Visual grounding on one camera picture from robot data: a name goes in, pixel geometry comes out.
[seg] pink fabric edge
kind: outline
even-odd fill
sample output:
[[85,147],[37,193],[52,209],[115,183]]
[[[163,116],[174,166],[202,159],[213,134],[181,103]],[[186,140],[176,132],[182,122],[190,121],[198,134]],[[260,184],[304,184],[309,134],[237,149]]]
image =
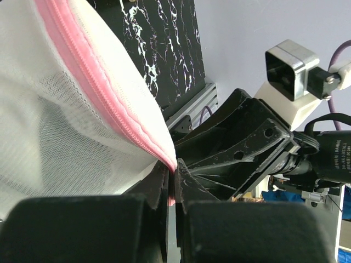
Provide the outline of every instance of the pink fabric edge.
[[[34,2],[43,19],[49,37],[53,41],[66,67],[77,79],[84,93],[110,127],[115,132],[123,134],[136,145],[141,146],[134,137],[129,136],[125,132],[124,129],[129,128],[132,134],[144,144],[146,147],[145,150],[165,162],[168,168],[174,173],[176,164],[151,140],[142,125],[128,114],[127,108],[116,97],[106,72],[104,72],[99,60],[94,55],[93,49],[84,33],[75,22],[67,0],[34,0]],[[69,28],[70,34],[68,36],[65,34],[65,28]],[[74,46],[67,41],[67,38],[73,39]],[[109,106],[113,108],[113,111],[110,111],[105,106],[103,98],[95,92],[96,89],[104,91],[104,95],[112,102]],[[121,119],[125,121],[128,127],[123,128],[121,126]]]

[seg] light gray wall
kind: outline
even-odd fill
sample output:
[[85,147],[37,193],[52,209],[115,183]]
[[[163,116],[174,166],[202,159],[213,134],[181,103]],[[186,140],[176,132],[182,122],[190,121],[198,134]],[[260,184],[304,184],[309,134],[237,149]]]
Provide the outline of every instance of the light gray wall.
[[[351,39],[349,0],[195,0],[195,7],[205,72],[217,83],[219,103],[235,88],[254,96],[266,80],[264,52],[286,39],[316,52],[324,69]],[[351,48],[341,58],[351,58]],[[333,96],[337,111],[351,115],[351,88]],[[309,120],[327,113],[323,102]],[[324,122],[316,129],[334,127]]]

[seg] black marble pattern panel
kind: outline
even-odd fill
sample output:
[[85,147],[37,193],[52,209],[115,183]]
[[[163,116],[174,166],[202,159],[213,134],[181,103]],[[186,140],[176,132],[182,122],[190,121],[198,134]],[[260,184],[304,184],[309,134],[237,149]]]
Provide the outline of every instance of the black marble pattern panel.
[[194,0],[88,2],[124,44],[162,110],[203,84]]

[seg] screw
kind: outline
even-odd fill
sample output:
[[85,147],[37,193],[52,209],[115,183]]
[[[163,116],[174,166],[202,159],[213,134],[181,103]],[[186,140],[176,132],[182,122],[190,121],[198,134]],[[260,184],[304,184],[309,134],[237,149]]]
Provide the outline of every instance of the screw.
[[331,95],[328,95],[328,96],[326,95],[323,97],[323,99],[325,99],[326,101],[329,101],[331,99]]
[[334,80],[335,80],[334,76],[329,76],[325,79],[325,82],[328,84],[332,84]]

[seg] cable connector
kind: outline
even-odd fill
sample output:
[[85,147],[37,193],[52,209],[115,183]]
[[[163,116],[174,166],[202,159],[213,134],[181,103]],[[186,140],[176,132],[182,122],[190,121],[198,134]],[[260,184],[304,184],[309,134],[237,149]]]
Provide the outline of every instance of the cable connector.
[[337,73],[341,77],[337,89],[343,90],[351,86],[351,59],[335,63],[330,67],[329,72]]

